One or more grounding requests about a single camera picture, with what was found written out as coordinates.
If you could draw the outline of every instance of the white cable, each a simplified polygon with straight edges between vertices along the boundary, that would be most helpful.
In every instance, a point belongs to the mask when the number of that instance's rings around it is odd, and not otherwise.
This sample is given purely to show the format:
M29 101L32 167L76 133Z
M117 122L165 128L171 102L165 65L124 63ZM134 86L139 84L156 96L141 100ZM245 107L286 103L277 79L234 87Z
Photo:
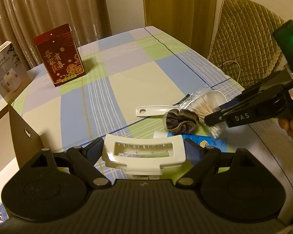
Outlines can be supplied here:
M237 82L239 82L239 79L240 79L240 74L241 74L241 67L240 65L236 62L236 61L233 61L233 60L230 60L230 61L225 61L224 63L222 62L221 65L217 66L218 68L219 67L222 67L224 64L228 63L228 62L234 62L235 64L238 65L238 68L239 68L239 75L238 75L238 79L237 79Z

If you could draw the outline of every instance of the checkered tablecloth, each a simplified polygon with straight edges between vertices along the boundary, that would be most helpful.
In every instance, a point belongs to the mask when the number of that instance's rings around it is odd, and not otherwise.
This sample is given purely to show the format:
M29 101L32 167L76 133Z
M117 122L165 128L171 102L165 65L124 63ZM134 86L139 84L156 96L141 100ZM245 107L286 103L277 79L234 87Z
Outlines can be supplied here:
M164 131L162 119L138 118L136 107L172 105L203 87L221 91L227 100L243 90L201 55L152 26L89 43L79 52L85 76L54 87L39 65L29 71L33 81L13 103L53 151L86 145L107 133L152 138L155 130ZM0 98L0 110L4 105ZM285 187L287 208L293 208L293 142L276 122L232 128L223 136L230 150L245 147L265 164ZM112 182L126 178L101 159L95 167Z

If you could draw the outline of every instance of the curtain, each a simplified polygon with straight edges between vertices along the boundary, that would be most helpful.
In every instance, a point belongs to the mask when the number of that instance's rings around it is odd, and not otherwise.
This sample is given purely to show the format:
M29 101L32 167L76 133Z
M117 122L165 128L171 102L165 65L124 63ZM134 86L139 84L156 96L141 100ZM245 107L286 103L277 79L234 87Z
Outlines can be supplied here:
M12 41L28 68L42 63L33 38L66 23L77 46L111 35L105 0L0 0L0 45Z

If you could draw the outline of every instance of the red box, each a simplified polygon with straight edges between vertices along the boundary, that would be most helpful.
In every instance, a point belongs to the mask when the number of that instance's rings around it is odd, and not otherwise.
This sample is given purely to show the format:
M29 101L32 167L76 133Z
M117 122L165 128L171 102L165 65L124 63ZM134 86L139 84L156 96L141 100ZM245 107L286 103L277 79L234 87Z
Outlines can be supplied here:
M34 38L54 86L60 86L86 74L68 24Z

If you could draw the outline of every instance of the ribbed black surface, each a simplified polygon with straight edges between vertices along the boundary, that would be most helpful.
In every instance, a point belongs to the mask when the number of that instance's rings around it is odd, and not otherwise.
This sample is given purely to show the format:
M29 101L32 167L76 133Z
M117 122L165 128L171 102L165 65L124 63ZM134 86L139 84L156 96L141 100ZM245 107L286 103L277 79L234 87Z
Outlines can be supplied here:
M118 180L94 191L74 214L48 223L10 219L2 233L22 234L273 234L284 226L276 219L256 224L233 223L208 211L191 190L171 181Z

